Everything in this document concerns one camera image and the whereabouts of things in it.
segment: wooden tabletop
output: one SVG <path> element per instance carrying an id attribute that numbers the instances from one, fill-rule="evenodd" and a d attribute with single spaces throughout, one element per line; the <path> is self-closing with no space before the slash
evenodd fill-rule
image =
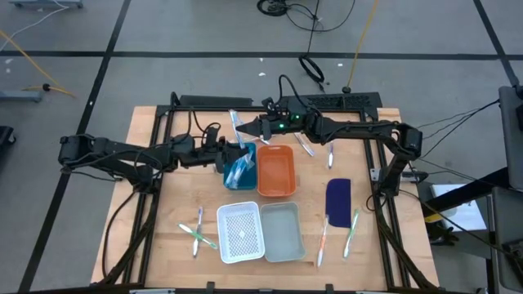
<path id="1" fill-rule="evenodd" d="M 398 109 L 379 109 L 380 119 L 400 120 Z M 147 146 L 150 141 L 155 107 L 141 106 L 134 109 L 127 143 Z M 227 112 L 198 112 L 200 125 L 221 124 L 220 135 L 233 140 L 234 133 Z M 256 113 L 240 113 L 245 121 L 251 121 Z M 335 120 L 359 121 L 356 114 L 324 114 Z M 172 135 L 187 130 L 187 112 L 176 112 Z M 194 125 L 191 135 L 201 136 Z M 311 157 L 292 135 L 274 136 L 274 145 L 289 145 L 293 148 L 297 190 L 290 198 L 274 200 L 263 198 L 253 191 L 229 191 L 223 186 L 223 175 L 212 167 L 179 168 L 166 173 L 160 196 L 159 210 L 154 228 L 154 240 L 150 255 L 147 287 L 203 288 L 207 282 L 216 283 L 216 288 L 272 288 L 272 289 L 325 289 L 326 283 L 336 290 L 386 290 L 382 257 L 378 241 L 376 218 L 365 208 L 365 200 L 371 194 L 369 173 L 362 140 L 335 140 L 334 165 L 327 169 L 328 146 L 311 145 L 315 156 Z M 374 161 L 378 165 L 376 144 L 372 143 Z M 387 160 L 392 154 L 387 150 Z M 322 226 L 324 222 L 325 190 L 333 178 L 351 179 L 351 209 L 360 208 L 360 219 L 351 244 L 351 255 L 342 259 L 348 229 L 329 226 L 325 244 L 324 261 L 320 268 L 315 266 Z M 401 188 L 417 193 L 413 184 L 401 184 Z M 114 187 L 107 220 L 131 193 L 127 182 Z M 123 254 L 131 235 L 136 211 L 137 196 L 118 214 L 110 231 L 107 266 L 110 269 Z M 183 222 L 192 228 L 198 222 L 198 207 L 203 206 L 202 234 L 218 242 L 217 209 L 225 204 L 255 201 L 259 206 L 274 202 L 292 201 L 298 205 L 300 226 L 306 256 L 301 261 L 270 263 L 265 258 L 227 265 L 220 259 L 219 251 L 200 244 L 196 259 L 192 256 L 194 239 L 181 231 L 177 224 Z M 438 284 L 436 268 L 418 200 L 407 194 L 396 197 L 396 210 L 403 245 L 413 262 L 429 281 Z M 389 246 L 395 284 L 400 285 L 396 254 Z M 92 281 L 101 280 L 101 249 L 96 259 Z M 137 280 L 141 249 L 135 256 L 132 281 Z"/>

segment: green toothbrush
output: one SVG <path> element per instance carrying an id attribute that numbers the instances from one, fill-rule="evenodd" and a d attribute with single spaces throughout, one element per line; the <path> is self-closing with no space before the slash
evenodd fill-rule
<path id="1" fill-rule="evenodd" d="M 356 224 L 358 223 L 358 215 L 360 210 L 356 208 L 354 211 L 354 220 L 352 220 L 351 232 L 349 237 L 346 239 L 345 249 L 343 250 L 343 258 L 349 257 L 349 246 L 351 245 L 352 238 L 354 238 L 354 232 L 356 231 Z"/>
<path id="2" fill-rule="evenodd" d="M 218 249 L 218 246 L 213 241 L 205 238 L 201 234 L 198 234 L 198 233 L 194 232 L 188 226 L 186 226 L 186 225 L 184 225 L 182 223 L 178 223 L 178 226 L 180 227 L 180 229 L 183 229 L 185 232 L 193 235 L 193 237 L 197 238 L 198 240 L 203 241 L 204 243 L 207 243 L 210 247 L 212 247 L 214 249 Z"/>

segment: yellow cable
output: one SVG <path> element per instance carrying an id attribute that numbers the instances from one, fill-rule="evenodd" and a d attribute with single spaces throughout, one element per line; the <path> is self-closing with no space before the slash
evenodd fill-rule
<path id="1" fill-rule="evenodd" d="M 76 98 L 76 96 L 71 93 L 70 91 L 66 91 L 66 90 L 63 90 L 63 89 L 60 89 L 60 88 L 57 88 L 57 87 L 49 87 L 50 90 L 53 90 L 53 91 L 58 91 L 60 93 L 64 93 L 66 95 L 69 95 L 73 98 Z M 23 88 L 22 91 L 31 91 L 31 90 L 42 90 L 42 87 L 38 87 L 38 86 L 35 86 L 35 87 L 26 87 L 26 88 Z"/>
<path id="2" fill-rule="evenodd" d="M 378 7 L 378 2 L 379 2 L 379 0 L 374 0 L 373 9 L 369 14 L 369 18 L 367 19 L 367 24 L 365 25 L 365 29 L 363 30 L 360 40 L 358 41 L 358 46 L 356 47 L 356 52 L 354 54 L 354 60 L 352 61 L 351 75 L 349 76 L 349 82 L 347 82 L 347 84 L 346 84 L 347 87 L 351 86 L 352 76 L 354 75 L 354 70 L 356 68 L 356 61 L 358 60 L 358 54 L 360 53 L 361 44 L 363 44 L 363 39 L 365 39 L 365 34 L 367 33 L 367 30 L 369 29 L 370 24 L 373 22 L 374 12 L 376 12 L 376 7 Z"/>
<path id="3" fill-rule="evenodd" d="M 57 87 L 50 87 L 52 90 L 59 91 L 59 92 L 62 92 L 64 94 L 74 97 L 73 93 L 66 91 L 54 78 L 52 78 L 51 75 L 49 75 L 49 73 L 46 73 L 45 70 L 40 68 L 40 66 L 38 66 L 38 64 L 36 62 L 34 62 L 34 60 L 29 55 L 27 55 L 27 53 L 25 53 L 25 51 L 22 48 L 20 48 L 20 46 L 18 46 L 18 44 L 16 44 L 13 40 L 11 40 L 11 38 L 9 38 L 9 36 L 7 36 L 6 33 L 4 33 L 1 29 L 0 29 L 0 36 L 4 37 L 12 46 L 14 46 L 16 48 L 16 50 L 18 50 L 20 53 L 22 53 L 22 55 L 25 56 L 25 58 L 27 58 L 27 60 L 29 60 L 29 62 L 40 73 L 42 73 L 46 78 L 48 78 L 50 81 L 52 81 L 57 86 Z"/>

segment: navy blue board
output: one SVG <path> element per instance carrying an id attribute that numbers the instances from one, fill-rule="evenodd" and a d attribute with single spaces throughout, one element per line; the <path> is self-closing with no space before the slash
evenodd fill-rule
<path id="1" fill-rule="evenodd" d="M 256 185 L 258 182 L 258 174 L 257 174 L 257 167 L 256 167 L 256 144 L 245 143 L 245 146 L 247 148 L 249 148 L 249 150 L 254 151 L 253 156 L 251 157 L 251 161 L 254 162 L 254 166 L 251 167 L 250 169 L 248 169 L 247 171 L 244 171 L 242 176 L 239 178 L 238 189 L 235 189 L 235 190 L 256 189 Z M 232 167 L 232 163 L 225 164 L 223 166 L 223 185 L 225 185 L 225 183 L 226 183 L 226 179 L 230 173 L 231 167 Z"/>
<path id="2" fill-rule="evenodd" d="M 325 215 L 329 224 L 339 228 L 351 227 L 351 180 L 332 179 L 325 193 Z"/>

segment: blue container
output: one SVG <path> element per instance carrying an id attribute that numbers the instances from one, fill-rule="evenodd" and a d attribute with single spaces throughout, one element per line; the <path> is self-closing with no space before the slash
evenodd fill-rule
<path id="1" fill-rule="evenodd" d="M 242 176 L 239 178 L 238 188 L 237 189 L 231 189 L 231 190 L 247 190 L 247 189 L 256 189 L 256 185 L 258 182 L 258 174 L 257 174 L 257 166 L 256 166 L 256 144 L 254 143 L 245 143 L 245 146 L 249 148 L 249 150 L 253 151 L 253 156 L 251 157 L 251 161 L 254 162 L 254 166 L 248 169 L 247 171 L 244 171 Z M 223 185 L 225 186 L 227 177 L 230 173 L 230 167 L 232 167 L 232 164 L 225 164 L 223 167 Z"/>

